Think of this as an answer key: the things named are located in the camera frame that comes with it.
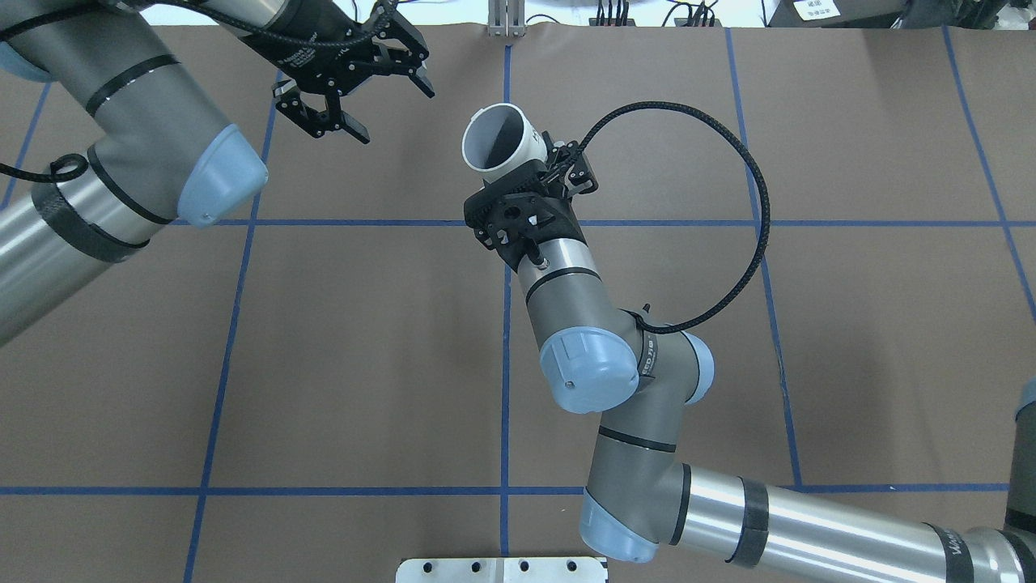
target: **electrical cable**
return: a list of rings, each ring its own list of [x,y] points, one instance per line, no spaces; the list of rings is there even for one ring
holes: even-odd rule
[[[679,8],[681,6],[687,6],[687,22],[691,22],[691,16],[693,13],[694,6],[692,6],[691,4],[689,4],[687,2],[673,2],[672,3],[672,7],[669,8],[669,11],[665,14],[665,20],[662,21],[662,26],[665,26],[666,24],[668,24],[669,17],[671,17],[672,12],[677,11],[677,8]]]
[[[552,17],[550,14],[533,14],[531,17],[525,19],[525,24],[528,24],[528,21],[530,21],[530,20],[533,20],[533,19],[535,19],[537,17],[543,17],[545,19],[552,20],[552,21],[556,22],[557,24],[562,24],[562,21],[555,19],[554,17]]]
[[[568,169],[571,168],[577,159],[579,159],[583,150],[586,149],[586,146],[589,145],[591,140],[597,136],[598,132],[600,132],[602,127],[607,125],[613,119],[621,115],[626,115],[627,113],[645,109],[675,111],[678,113],[690,115],[691,117],[704,122],[706,125],[715,129],[716,133],[726,140],[728,144],[733,146],[733,149],[741,155],[741,158],[745,161],[745,165],[748,167],[749,172],[752,174],[752,178],[755,180],[755,186],[759,195],[759,234],[758,240],[755,244],[755,251],[752,253],[752,258],[748,263],[748,268],[745,269],[744,274],[741,275],[741,279],[738,280],[733,287],[727,291],[726,296],[723,296],[723,298],[716,305],[706,311],[701,316],[672,326],[652,326],[645,323],[640,315],[631,315],[637,323],[637,328],[640,330],[645,330],[654,334],[672,334],[698,326],[722,312],[723,309],[728,307],[730,302],[732,302],[733,299],[741,294],[741,291],[746,285],[748,285],[748,282],[751,281],[752,275],[755,274],[755,271],[762,263],[762,257],[767,250],[767,243],[770,240],[770,195],[767,190],[766,179],[762,177],[762,171],[759,170],[759,165],[755,163],[755,158],[752,157],[751,152],[748,151],[748,148],[741,142],[741,140],[738,139],[737,136],[735,136],[715,117],[709,115],[700,109],[671,101],[637,101],[623,106],[605,115],[597,123],[595,123],[593,127],[591,127],[589,132],[586,133],[586,136],[579,142],[579,145],[577,145],[572,151],[572,155],[551,168],[543,181],[551,181],[565,174],[565,172],[567,172]]]

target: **black band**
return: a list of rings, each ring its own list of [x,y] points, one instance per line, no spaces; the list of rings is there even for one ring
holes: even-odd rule
[[[1021,511],[1008,508],[1007,515],[1004,516],[1004,524],[1011,528],[1036,534],[1036,517],[1023,513]]]
[[[733,555],[726,562],[752,569],[759,564],[770,538],[770,494],[767,485],[741,478],[745,487],[745,516],[741,522],[741,538]]]
[[[538,279],[529,288],[527,293],[525,293],[525,303],[528,303],[528,299],[533,297],[534,291],[540,288],[541,285],[554,279],[555,276],[562,276],[563,274],[571,274],[573,272],[584,272],[586,274],[593,274],[594,276],[601,279],[601,275],[597,274],[597,271],[586,267],[565,267],[564,269],[557,269],[550,271],[542,278]]]
[[[687,506],[691,503],[691,467],[684,464],[684,493],[680,496],[680,513],[677,514],[677,528],[672,531],[672,538],[669,545],[675,547],[680,545],[680,537],[684,535],[684,523],[687,521]]]
[[[602,435],[606,438],[613,439],[615,441],[621,441],[623,443],[628,443],[630,445],[635,445],[637,447],[643,447],[646,449],[654,449],[655,451],[664,451],[666,454],[673,454],[677,451],[677,446],[671,443],[662,443],[660,441],[652,441],[650,439],[638,438],[622,432],[616,432],[614,430],[609,430],[604,426],[597,431],[598,435]]]
[[[924,524],[936,531],[943,544],[943,553],[946,555],[946,583],[974,583],[975,564],[972,562],[971,551],[968,550],[965,540],[949,528]]]
[[[105,167],[100,165],[100,159],[97,157],[97,152],[95,151],[94,146],[91,145],[87,148],[86,158],[90,161],[90,167],[93,168],[93,173],[100,178],[100,181],[104,182],[105,186],[115,195],[115,198],[118,198],[122,204],[128,206],[134,212],[137,212],[141,215],[141,217],[151,221],[157,225],[168,225],[173,222],[172,218],[160,216],[147,208],[144,208],[139,202],[131,198],[130,195],[126,194],[126,191],[122,190],[119,184],[115,183],[115,179],[112,178],[111,174],[109,174],[108,171],[105,170]]]
[[[57,184],[39,184],[32,188],[32,204],[54,232],[68,244],[106,263],[119,263],[147,244],[123,242],[97,225],[87,223],[68,204]]]
[[[90,117],[93,117],[93,115],[97,113],[97,109],[99,109],[105,101],[112,98],[112,95],[114,95],[115,92],[122,87],[125,87],[141,77],[144,77],[160,66],[178,64],[179,62],[180,61],[176,60],[176,57],[173,55],[159,55],[131,66],[130,68],[116,75],[111,81],[105,83],[99,89],[94,91],[93,95],[87,99],[86,106],[84,106],[86,112],[90,114]]]
[[[1018,562],[1021,564],[1023,583],[1036,583],[1036,557],[1033,556],[1032,549],[1013,532],[1001,530],[1000,533],[1004,535],[1004,538],[1014,549],[1014,555],[1018,557]]]

